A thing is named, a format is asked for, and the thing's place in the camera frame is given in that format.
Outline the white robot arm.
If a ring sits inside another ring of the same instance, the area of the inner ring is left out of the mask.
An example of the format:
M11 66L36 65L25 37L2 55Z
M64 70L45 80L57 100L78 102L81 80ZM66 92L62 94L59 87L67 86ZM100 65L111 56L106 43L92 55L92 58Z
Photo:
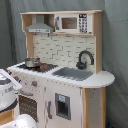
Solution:
M22 89L12 76L0 69L0 113L14 109L17 105L16 91ZM38 128L35 120L28 114L21 114L11 122L0 125L0 128Z

